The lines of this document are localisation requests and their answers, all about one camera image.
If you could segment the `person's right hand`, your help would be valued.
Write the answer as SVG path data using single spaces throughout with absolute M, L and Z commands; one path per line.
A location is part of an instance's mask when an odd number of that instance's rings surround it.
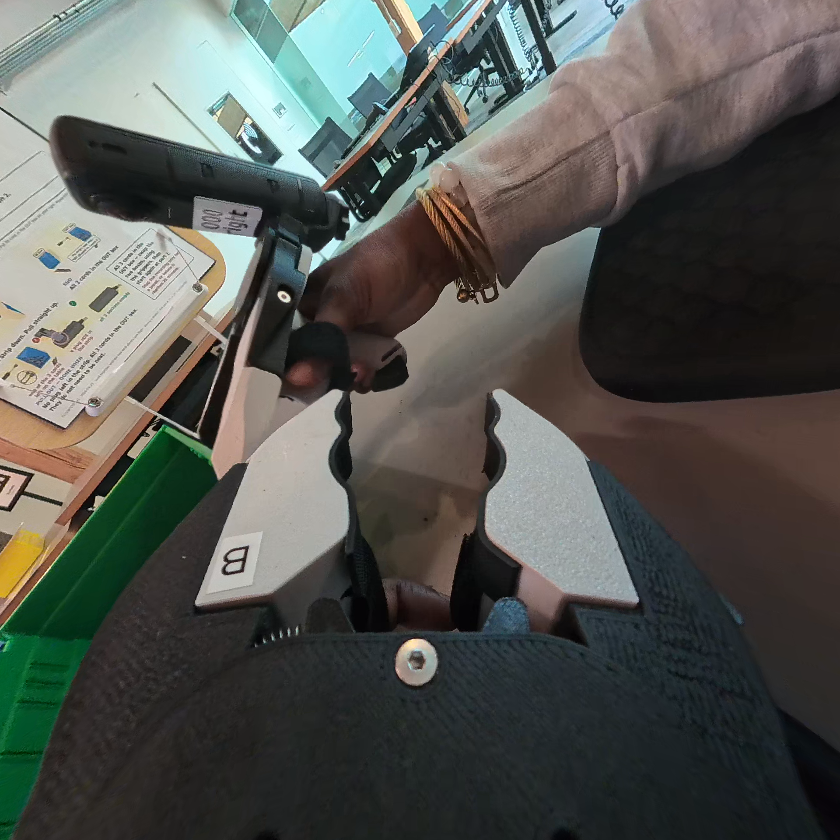
M 411 202 L 310 274 L 301 313 L 344 333 L 394 338 L 427 314 L 459 274 L 425 210 Z

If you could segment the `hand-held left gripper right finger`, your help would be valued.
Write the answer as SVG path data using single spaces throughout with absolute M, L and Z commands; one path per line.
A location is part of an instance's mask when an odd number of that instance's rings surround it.
M 514 599 L 531 630 L 557 630 L 571 606 L 635 610 L 637 588 L 589 459 L 508 392 L 486 398 L 487 487 L 461 543 L 451 588 L 460 631 Z

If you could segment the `yellow box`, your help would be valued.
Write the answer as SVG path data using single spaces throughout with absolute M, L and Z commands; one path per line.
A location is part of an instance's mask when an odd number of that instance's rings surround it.
M 40 558 L 45 538 L 19 527 L 1 549 L 1 599 L 9 598 Z

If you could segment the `green plastic bin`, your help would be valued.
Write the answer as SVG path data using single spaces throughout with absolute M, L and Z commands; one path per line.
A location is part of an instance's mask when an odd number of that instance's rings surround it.
M 2 625 L 1 838 L 14 834 L 105 616 L 216 480 L 205 449 L 162 427 Z

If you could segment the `wooden instruction sign board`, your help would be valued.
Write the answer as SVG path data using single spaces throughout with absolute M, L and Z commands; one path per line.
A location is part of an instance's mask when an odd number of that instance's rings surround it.
M 200 234 L 82 210 L 47 141 L 6 112 L 1 141 L 2 459 L 72 483 L 138 423 L 142 379 L 160 401 L 209 339 L 185 328 L 104 418 L 85 414 L 86 387 L 181 289 L 219 292 L 226 265 Z

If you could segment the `black office chair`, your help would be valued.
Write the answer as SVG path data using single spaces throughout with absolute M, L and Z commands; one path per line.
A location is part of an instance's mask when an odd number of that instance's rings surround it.
M 393 105 L 393 94 L 373 73 L 368 73 L 358 88 L 349 95 L 353 113 L 359 119 L 376 119 Z
M 298 150 L 323 179 L 329 179 L 344 157 L 353 138 L 331 117 L 326 117 L 321 127 Z

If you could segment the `black framed sign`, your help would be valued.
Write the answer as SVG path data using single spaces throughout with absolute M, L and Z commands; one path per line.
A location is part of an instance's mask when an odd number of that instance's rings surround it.
M 32 472 L 1 465 L 1 511 L 14 509 L 34 477 Z

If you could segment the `brown top office desk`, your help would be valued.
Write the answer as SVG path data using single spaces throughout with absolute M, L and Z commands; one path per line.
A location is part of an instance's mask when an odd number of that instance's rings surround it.
M 323 189 L 340 194 L 357 220 L 380 212 L 422 150 L 432 162 L 466 138 L 469 114 L 456 87 L 499 88 L 492 114 L 538 79 L 540 66 L 527 60 L 519 66 L 514 59 L 500 22 L 506 8 L 523 11 L 542 68 L 556 68 L 538 16 L 543 7 L 534 2 L 470 2 L 446 26 L 431 27 L 408 54 L 397 90 L 373 106 L 325 178 Z

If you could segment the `person's left hand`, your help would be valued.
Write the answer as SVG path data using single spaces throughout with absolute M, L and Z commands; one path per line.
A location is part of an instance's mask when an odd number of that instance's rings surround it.
M 455 629 L 449 599 L 433 587 L 385 579 L 383 588 L 390 631 L 450 632 Z

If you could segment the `person's right forearm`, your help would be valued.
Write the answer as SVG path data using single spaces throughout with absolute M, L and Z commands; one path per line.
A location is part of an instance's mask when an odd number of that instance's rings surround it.
M 541 248 L 834 99 L 838 1 L 637 2 L 605 51 L 455 159 L 501 284 Z

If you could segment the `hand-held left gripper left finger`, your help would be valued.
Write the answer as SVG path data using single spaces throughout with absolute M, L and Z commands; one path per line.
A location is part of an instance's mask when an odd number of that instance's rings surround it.
M 302 634 L 322 606 L 351 632 L 388 629 L 382 576 L 350 487 L 352 432 L 350 394 L 329 392 L 237 466 L 199 613 L 260 608 L 261 634 Z

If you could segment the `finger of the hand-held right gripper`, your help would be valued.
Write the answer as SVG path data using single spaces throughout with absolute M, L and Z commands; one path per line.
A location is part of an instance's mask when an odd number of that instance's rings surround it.
M 312 402 L 312 390 L 245 366 L 234 374 L 212 447 L 212 466 L 222 479 L 245 463 L 281 425 Z
M 255 253 L 234 302 L 234 317 L 227 331 L 227 343 L 220 356 L 211 389 L 199 419 L 197 433 L 201 443 L 209 449 L 216 444 L 236 371 L 248 358 L 251 333 L 254 327 L 253 313 L 259 304 L 259 293 L 266 270 L 266 238 L 258 238 Z

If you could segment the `black round fabric pad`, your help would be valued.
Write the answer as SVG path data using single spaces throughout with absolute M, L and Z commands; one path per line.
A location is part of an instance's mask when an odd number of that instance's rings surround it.
M 839 99 L 604 228 L 578 334 L 594 382 L 638 402 L 838 390 Z

